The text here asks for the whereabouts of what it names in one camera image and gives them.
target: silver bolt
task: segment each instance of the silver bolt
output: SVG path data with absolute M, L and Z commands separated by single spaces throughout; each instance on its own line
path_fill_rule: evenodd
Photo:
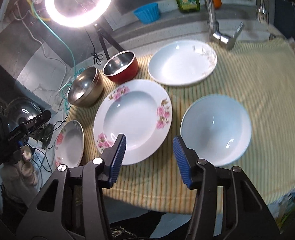
M 95 158 L 95 159 L 93 159 L 93 164 L 101 164 L 102 162 L 103 162 L 103 160 L 101 159 L 101 158 Z
M 233 166 L 233 171 L 235 171 L 235 172 L 241 172 L 242 169 L 239 166 Z
M 197 162 L 199 165 L 206 165 L 207 164 L 207 160 L 205 160 L 205 159 L 199 159 L 199 160 L 197 160 Z
M 59 167 L 58 167 L 58 171 L 65 171 L 67 169 L 67 166 L 64 165 L 64 164 L 61 164 Z

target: red metal bowl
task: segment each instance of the red metal bowl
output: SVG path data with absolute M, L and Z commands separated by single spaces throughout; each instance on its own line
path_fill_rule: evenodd
M 126 50 L 113 56 L 104 66 L 103 75 L 117 84 L 133 79 L 139 70 L 135 53 Z

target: oval plate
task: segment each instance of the oval plate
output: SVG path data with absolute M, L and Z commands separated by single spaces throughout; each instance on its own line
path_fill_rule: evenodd
M 95 144 L 102 153 L 122 133 L 127 141 L 122 165 L 135 164 L 161 146 L 171 122 L 172 104 L 164 88 L 149 80 L 132 80 L 102 102 L 93 125 Z
M 78 121 L 72 120 L 62 128 L 55 141 L 55 166 L 66 164 L 69 168 L 78 167 L 83 151 L 83 128 Z
M 148 72 L 161 84 L 187 86 L 208 77 L 216 64 L 216 52 L 208 44 L 183 40 L 157 51 L 148 64 Z
M 236 100 L 208 95 L 196 100 L 185 112 L 181 136 L 200 159 L 224 166 L 239 159 L 252 136 L 246 109 Z

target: orange fruit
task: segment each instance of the orange fruit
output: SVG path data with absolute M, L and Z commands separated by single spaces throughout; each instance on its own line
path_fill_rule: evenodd
M 221 0 L 213 0 L 214 2 L 214 8 L 218 9 L 222 6 L 222 1 Z

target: glowing ring light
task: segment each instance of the glowing ring light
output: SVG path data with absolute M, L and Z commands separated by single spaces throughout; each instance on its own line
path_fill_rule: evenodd
M 46 10 L 52 20 L 67 27 L 79 28 L 95 22 L 106 11 L 111 1 L 112 0 L 99 0 L 94 9 L 83 15 L 74 17 L 66 17 L 60 14 L 55 8 L 54 0 L 45 0 L 45 4 Z

